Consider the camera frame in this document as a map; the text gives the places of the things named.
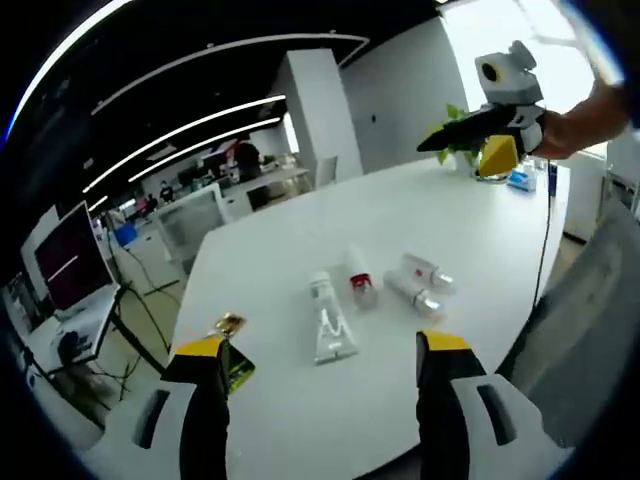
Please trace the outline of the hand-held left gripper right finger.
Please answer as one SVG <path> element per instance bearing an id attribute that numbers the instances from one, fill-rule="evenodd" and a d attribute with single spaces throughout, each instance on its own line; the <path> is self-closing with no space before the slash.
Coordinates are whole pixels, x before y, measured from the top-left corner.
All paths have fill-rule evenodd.
<path id="1" fill-rule="evenodd" d="M 550 479 L 571 456 L 544 431 L 540 410 L 486 373 L 462 337 L 421 330 L 416 350 L 422 479 Z"/>

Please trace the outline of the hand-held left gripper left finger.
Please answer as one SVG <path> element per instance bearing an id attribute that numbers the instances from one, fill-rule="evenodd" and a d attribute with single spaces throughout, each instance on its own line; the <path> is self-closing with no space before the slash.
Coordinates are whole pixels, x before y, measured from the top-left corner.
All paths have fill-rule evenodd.
<path id="1" fill-rule="evenodd" d="M 177 348 L 160 381 L 119 403 L 83 454 L 98 479 L 225 479 L 228 342 Z"/>

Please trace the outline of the person's right hand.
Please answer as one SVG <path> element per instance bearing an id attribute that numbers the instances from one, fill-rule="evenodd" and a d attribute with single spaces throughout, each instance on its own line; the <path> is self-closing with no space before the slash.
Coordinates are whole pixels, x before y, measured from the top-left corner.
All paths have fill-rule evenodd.
<path id="1" fill-rule="evenodd" d="M 533 154 L 549 160 L 564 160 L 576 152 L 573 121 L 567 115 L 545 110 L 541 117 L 543 136 Z"/>

